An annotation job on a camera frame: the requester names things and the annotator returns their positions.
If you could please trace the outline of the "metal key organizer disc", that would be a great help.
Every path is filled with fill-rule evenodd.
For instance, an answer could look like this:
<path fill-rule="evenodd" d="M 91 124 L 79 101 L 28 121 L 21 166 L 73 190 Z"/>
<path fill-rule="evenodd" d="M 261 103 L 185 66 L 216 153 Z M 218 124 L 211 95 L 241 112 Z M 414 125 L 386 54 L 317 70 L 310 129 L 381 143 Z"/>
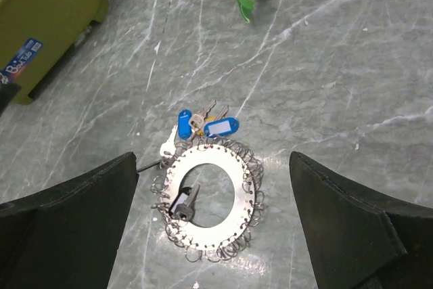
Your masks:
<path fill-rule="evenodd" d="M 233 139 L 240 128 L 229 107 L 217 112 L 216 100 L 192 112 L 180 111 L 168 139 L 160 146 L 160 166 L 151 191 L 153 209 L 162 217 L 167 238 L 191 263 L 229 261 L 252 242 L 265 210 L 261 189 L 264 168 L 253 150 Z M 200 184 L 195 214 L 184 222 L 168 210 L 182 187 Z"/>

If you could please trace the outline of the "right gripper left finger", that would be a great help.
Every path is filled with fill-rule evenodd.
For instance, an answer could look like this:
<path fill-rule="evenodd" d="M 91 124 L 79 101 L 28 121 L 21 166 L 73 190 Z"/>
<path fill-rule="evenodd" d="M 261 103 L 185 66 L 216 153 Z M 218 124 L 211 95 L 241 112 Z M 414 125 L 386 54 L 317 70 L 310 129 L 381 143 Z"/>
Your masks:
<path fill-rule="evenodd" d="M 1 287 L 107 288 L 137 183 L 127 152 L 1 204 Z"/>

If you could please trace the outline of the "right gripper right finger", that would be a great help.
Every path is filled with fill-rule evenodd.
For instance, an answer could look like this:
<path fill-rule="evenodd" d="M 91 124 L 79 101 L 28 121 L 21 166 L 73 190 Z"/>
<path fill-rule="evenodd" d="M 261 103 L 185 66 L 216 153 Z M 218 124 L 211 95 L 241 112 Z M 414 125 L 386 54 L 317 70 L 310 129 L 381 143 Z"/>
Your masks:
<path fill-rule="evenodd" d="M 432 209 L 339 175 L 300 153 L 290 179 L 319 288 L 431 288 Z"/>

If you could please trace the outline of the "silver key with black fob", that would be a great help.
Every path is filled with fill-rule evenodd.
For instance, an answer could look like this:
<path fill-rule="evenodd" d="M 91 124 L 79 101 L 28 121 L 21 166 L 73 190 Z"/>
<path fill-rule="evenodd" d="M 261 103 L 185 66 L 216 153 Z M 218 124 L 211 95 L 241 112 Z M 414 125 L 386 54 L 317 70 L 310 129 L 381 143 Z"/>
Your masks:
<path fill-rule="evenodd" d="M 194 201 L 199 189 L 199 183 L 192 187 L 182 187 L 168 210 L 169 216 L 175 220 L 190 221 L 195 214 Z"/>

